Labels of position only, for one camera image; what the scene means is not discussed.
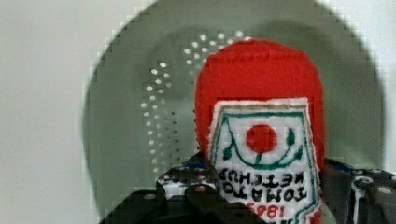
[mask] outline knitted label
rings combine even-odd
[[[306,98],[220,101],[209,159],[222,196],[264,223],[308,223],[318,210],[318,167]]]

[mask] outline colander hole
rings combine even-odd
[[[198,48],[198,46],[199,46],[199,44],[197,42],[192,42],[191,45],[195,49]]]
[[[224,39],[224,37],[225,37],[225,34],[223,34],[223,33],[218,34],[218,39]]]
[[[244,32],[242,32],[242,31],[237,31],[237,32],[235,32],[235,36],[236,36],[236,37],[242,38],[244,35],[245,35],[245,34],[244,34]]]
[[[206,41],[207,40],[207,36],[206,35],[200,35],[199,37],[200,37],[200,39],[202,41]]]

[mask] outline gray colander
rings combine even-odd
[[[382,92],[375,66],[337,16],[305,1],[162,0],[129,22],[96,67],[84,144],[102,217],[199,150],[194,92],[206,57],[248,37],[302,49],[325,89],[327,157],[382,163]]]

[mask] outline white wall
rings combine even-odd
[[[396,172],[396,2],[322,1],[373,53],[386,94],[384,169]],[[0,222],[97,223],[81,116],[92,69],[149,1],[0,1]]]

